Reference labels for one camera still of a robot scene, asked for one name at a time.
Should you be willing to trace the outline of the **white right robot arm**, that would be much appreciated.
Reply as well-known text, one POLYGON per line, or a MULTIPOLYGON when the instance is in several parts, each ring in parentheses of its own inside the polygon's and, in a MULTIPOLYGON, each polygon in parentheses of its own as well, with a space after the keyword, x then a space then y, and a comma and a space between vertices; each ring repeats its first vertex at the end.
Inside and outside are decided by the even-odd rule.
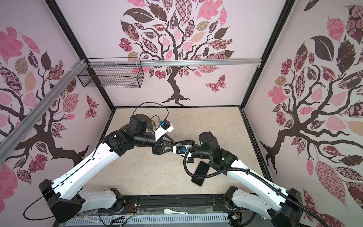
POLYGON ((248 168, 236 155, 221 148, 211 132, 199 135, 200 144, 192 143, 179 149, 184 156, 183 167, 195 179, 207 179, 224 174, 249 188, 247 193, 231 186, 225 193, 225 203, 231 210, 247 209, 269 219, 275 227, 297 227, 303 214, 301 194, 274 185, 248 168), (191 158, 207 159, 215 172, 212 174, 193 174, 187 168, 191 158))

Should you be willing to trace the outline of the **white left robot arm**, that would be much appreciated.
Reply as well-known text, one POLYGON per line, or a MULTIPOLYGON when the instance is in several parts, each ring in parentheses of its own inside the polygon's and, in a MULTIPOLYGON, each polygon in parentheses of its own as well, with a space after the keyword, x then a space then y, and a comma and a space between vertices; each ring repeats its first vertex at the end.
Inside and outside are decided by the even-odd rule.
POLYGON ((120 212, 125 199, 115 188, 102 192, 82 191, 83 186, 109 163, 134 147, 150 147, 156 154, 165 149, 164 137, 174 129, 163 120, 152 124, 148 116, 134 114, 127 125, 107 135, 97 149, 61 177, 40 183, 47 204, 59 223, 84 211, 106 209, 120 212))

